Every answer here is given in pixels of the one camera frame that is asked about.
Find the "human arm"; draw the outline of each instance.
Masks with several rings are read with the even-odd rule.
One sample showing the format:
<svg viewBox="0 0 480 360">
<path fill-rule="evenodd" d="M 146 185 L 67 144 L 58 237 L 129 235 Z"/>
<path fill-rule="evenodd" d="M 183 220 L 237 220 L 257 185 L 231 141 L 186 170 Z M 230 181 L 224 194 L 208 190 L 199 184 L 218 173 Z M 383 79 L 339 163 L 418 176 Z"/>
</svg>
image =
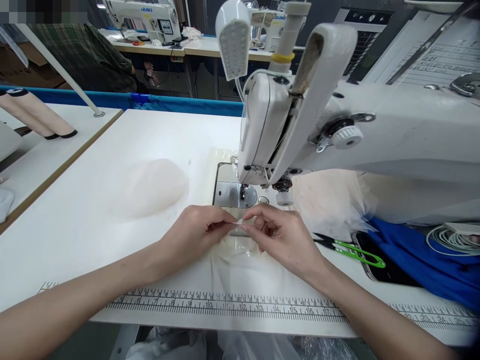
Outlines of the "human arm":
<svg viewBox="0 0 480 360">
<path fill-rule="evenodd" d="M 0 313 L 0 359 L 43 359 L 125 292 L 160 281 L 198 260 L 236 222 L 215 206 L 189 206 L 146 248 L 41 292 Z"/>
<path fill-rule="evenodd" d="M 451 349 L 325 259 L 298 212 L 260 204 L 243 219 L 254 216 L 258 228 L 242 226 L 248 235 L 287 270 L 332 300 L 378 359 L 456 359 Z"/>
</svg>

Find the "cable bundle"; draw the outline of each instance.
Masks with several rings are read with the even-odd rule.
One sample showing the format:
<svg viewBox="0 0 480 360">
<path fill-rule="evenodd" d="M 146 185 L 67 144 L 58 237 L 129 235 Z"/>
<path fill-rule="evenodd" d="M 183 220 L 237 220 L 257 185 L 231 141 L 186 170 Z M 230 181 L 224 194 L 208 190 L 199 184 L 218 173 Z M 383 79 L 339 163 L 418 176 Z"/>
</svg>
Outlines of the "cable bundle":
<svg viewBox="0 0 480 360">
<path fill-rule="evenodd" d="M 430 244 L 430 239 L 435 240 L 447 249 L 459 252 L 460 254 L 452 254 L 441 252 L 433 248 Z M 448 256 L 477 256 L 480 255 L 480 243 L 474 241 L 478 240 L 478 236 L 461 235 L 451 231 L 443 225 L 437 226 L 426 235 L 427 245 L 435 252 Z"/>
</svg>

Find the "paper document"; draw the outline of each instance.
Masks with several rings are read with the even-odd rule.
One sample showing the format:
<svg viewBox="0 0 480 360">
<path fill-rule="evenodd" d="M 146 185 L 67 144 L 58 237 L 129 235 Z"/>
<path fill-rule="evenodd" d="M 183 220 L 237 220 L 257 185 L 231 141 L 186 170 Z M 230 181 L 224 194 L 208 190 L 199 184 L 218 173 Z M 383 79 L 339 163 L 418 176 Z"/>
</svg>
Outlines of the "paper document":
<svg viewBox="0 0 480 360">
<path fill-rule="evenodd" d="M 385 84 L 447 18 L 447 15 L 419 11 L 363 81 Z M 480 72 L 480 21 L 462 17 L 398 82 L 442 87 L 448 86 L 460 75 L 476 72 Z"/>
</svg>

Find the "scissors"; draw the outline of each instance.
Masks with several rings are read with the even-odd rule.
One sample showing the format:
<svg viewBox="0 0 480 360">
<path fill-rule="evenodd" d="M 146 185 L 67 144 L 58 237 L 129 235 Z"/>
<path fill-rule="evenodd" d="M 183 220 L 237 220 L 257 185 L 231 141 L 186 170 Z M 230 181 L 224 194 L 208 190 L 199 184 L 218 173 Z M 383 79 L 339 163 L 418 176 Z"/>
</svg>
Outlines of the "scissors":
<svg viewBox="0 0 480 360">
<path fill-rule="evenodd" d="M 315 236 L 319 237 L 320 239 L 313 239 L 314 242 L 326 247 L 327 249 L 330 250 L 335 250 L 337 253 L 340 253 L 342 255 L 346 255 L 348 257 L 354 258 L 355 260 L 358 260 L 361 263 L 368 264 L 370 266 L 373 266 L 375 268 L 381 268 L 383 269 L 385 267 L 385 261 L 383 261 L 380 257 L 377 255 L 373 255 L 372 253 L 366 252 L 358 247 L 355 247 L 353 245 L 347 244 L 346 242 L 340 241 L 340 240 L 335 240 L 331 237 L 321 235 L 317 232 L 313 233 Z M 348 250 L 343 250 L 336 245 L 342 246 L 344 248 L 350 249 L 351 251 Z M 375 260 L 376 262 L 369 261 L 366 258 L 363 258 L 360 256 L 359 253 L 364 254 L 367 257 L 370 257 L 372 260 Z"/>
</svg>

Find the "smartphone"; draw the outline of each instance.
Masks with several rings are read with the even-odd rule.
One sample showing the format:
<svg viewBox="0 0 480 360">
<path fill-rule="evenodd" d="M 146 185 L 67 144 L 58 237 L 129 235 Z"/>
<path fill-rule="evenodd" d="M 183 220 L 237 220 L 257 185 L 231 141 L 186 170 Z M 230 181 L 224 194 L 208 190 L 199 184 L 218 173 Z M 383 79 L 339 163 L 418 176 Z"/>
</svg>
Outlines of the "smartphone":
<svg viewBox="0 0 480 360">
<path fill-rule="evenodd" d="M 150 39 L 146 36 L 140 35 L 136 37 L 138 40 L 143 41 L 144 43 L 149 42 Z"/>
<path fill-rule="evenodd" d="M 417 288 L 422 288 L 418 282 L 412 279 L 405 271 L 403 271 L 396 263 L 390 259 L 384 251 L 377 246 L 377 244 L 370 238 L 370 235 L 365 232 L 357 232 L 351 236 L 353 242 L 363 251 L 377 255 L 385 262 L 384 268 L 370 266 L 361 263 L 366 275 L 375 281 L 382 283 L 406 285 Z"/>
</svg>

